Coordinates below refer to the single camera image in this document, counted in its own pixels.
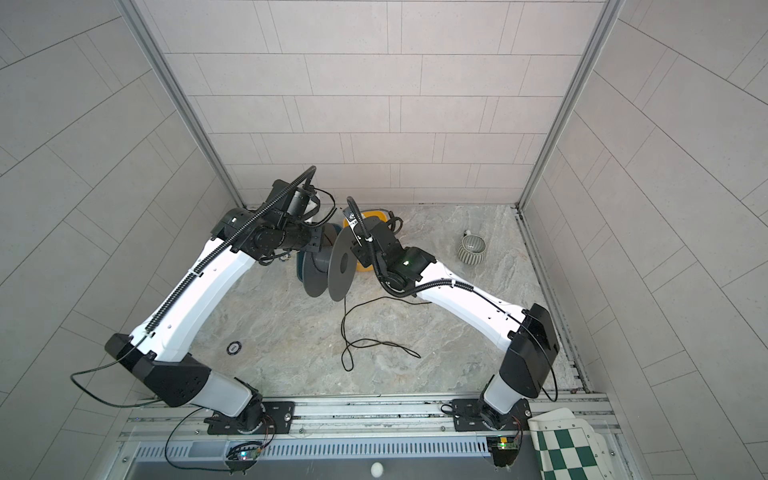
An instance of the tiled wall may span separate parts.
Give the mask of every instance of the tiled wall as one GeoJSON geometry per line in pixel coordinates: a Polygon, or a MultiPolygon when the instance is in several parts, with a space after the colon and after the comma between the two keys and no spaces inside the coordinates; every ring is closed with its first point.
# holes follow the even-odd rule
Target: tiled wall
{"type": "Polygon", "coordinates": [[[518,200],[601,2],[137,0],[249,204],[518,200]]]}
{"type": "Polygon", "coordinates": [[[766,31],[766,2],[628,0],[525,208],[649,478],[768,473],[766,31]]]}
{"type": "MultiPolygon", "coordinates": [[[[0,477],[79,480],[117,411],[69,374],[109,361],[231,200],[109,0],[0,2],[0,112],[0,477]]],[[[121,368],[80,378],[145,398],[121,368]]]]}

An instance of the yellow container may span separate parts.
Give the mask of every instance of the yellow container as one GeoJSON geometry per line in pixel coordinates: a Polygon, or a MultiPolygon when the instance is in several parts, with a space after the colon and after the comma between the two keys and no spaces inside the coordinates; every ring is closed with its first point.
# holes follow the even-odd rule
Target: yellow container
{"type": "MultiPolygon", "coordinates": [[[[386,214],[382,212],[381,210],[368,210],[365,212],[360,212],[362,216],[365,217],[378,217],[381,219],[382,222],[387,221],[386,214]]],[[[349,222],[346,221],[346,218],[344,219],[344,228],[347,228],[349,226],[349,222]]],[[[360,262],[357,263],[357,271],[358,272],[370,272],[373,270],[373,265],[369,266],[368,268],[365,268],[363,265],[360,264],[360,262]]]]}

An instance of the black mounting plate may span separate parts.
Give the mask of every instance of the black mounting plate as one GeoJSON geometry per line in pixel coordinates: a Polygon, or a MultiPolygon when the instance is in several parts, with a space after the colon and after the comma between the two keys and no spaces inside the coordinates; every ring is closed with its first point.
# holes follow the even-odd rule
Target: black mounting plate
{"type": "MultiPolygon", "coordinates": [[[[479,399],[453,399],[451,400],[451,407],[454,412],[472,412],[472,416],[478,418],[477,410],[479,399]]],[[[527,399],[520,399],[512,406],[509,415],[510,421],[501,430],[517,430],[518,423],[511,419],[514,416],[520,421],[520,426],[523,430],[528,430],[528,419],[530,418],[531,407],[528,404],[527,399]]],[[[490,429],[485,426],[482,420],[468,419],[463,415],[453,415],[453,428],[457,432],[495,432],[496,430],[490,429]]]]}
{"type": "MultiPolygon", "coordinates": [[[[290,425],[293,421],[293,409],[296,408],[294,402],[263,402],[266,409],[265,414],[272,417],[274,426],[269,424],[270,434],[285,434],[290,431],[290,425]]],[[[235,419],[230,417],[220,417],[217,422],[208,423],[208,435],[264,435],[266,425],[262,422],[256,430],[250,433],[237,431],[235,419]]]]}

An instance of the black round token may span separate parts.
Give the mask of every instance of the black round token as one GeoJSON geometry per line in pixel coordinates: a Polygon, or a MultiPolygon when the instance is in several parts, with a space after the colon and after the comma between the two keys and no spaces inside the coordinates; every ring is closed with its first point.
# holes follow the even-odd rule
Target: black round token
{"type": "Polygon", "coordinates": [[[227,345],[227,354],[235,355],[242,348],[243,348],[243,344],[242,343],[240,343],[240,342],[232,342],[229,345],[227,345]]]}

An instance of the white ball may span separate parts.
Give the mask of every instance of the white ball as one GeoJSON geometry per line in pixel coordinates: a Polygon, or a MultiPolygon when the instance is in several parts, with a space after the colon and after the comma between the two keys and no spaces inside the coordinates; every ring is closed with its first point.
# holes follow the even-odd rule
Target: white ball
{"type": "Polygon", "coordinates": [[[373,475],[373,478],[382,476],[382,473],[384,473],[384,465],[378,462],[371,465],[371,475],[373,475]]]}

